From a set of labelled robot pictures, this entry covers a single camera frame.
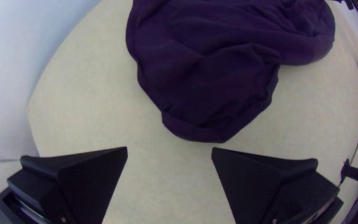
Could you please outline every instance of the white table surface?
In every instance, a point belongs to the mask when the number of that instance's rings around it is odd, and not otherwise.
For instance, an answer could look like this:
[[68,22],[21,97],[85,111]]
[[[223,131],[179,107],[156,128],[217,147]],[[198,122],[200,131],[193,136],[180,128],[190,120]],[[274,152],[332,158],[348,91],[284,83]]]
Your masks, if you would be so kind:
[[339,183],[358,141],[358,68],[340,35],[323,60],[282,66],[272,104],[236,136],[197,143],[171,134],[138,85],[125,44],[131,6],[101,1],[61,44],[28,105],[41,156],[128,147],[104,223],[235,223],[211,160],[214,146],[317,158],[317,171]]

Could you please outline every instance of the dark purple cloth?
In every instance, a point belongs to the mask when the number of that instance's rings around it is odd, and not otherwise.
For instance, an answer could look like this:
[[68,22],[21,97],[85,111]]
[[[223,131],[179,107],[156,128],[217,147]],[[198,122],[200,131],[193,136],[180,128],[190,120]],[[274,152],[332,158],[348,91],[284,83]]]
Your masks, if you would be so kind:
[[225,142],[269,106],[280,64],[327,55],[335,21],[324,0],[134,0],[126,35],[164,125]]

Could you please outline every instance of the cloth fold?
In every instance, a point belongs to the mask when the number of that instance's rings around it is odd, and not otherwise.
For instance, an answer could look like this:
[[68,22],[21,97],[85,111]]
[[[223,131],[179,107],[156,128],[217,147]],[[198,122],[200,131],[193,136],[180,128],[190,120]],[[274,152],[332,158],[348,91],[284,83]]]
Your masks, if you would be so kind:
[[280,64],[323,58],[334,35],[324,0],[134,0],[126,41],[164,125],[221,143],[269,106]]

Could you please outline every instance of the beige tabletop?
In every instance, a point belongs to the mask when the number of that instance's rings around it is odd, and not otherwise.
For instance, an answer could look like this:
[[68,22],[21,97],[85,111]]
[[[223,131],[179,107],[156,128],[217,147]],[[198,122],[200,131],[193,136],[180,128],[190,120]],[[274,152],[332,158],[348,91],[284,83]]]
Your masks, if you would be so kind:
[[[236,136],[197,143],[171,134],[138,85],[125,44],[131,6],[101,1],[61,44],[28,105],[41,156],[128,147],[104,223],[235,223],[211,160],[214,146],[317,158],[317,171],[339,183],[358,141],[358,69],[340,35],[324,59],[282,66],[272,104]],[[353,203],[357,187],[348,185],[345,203]]]

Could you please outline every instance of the purple fleece fabric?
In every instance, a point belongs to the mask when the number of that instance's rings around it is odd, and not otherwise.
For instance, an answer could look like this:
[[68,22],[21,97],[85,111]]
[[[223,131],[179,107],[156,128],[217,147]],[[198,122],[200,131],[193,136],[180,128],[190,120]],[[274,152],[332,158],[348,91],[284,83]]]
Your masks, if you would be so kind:
[[164,125],[220,143],[270,105],[280,64],[323,58],[334,35],[324,0],[134,0],[126,42]]

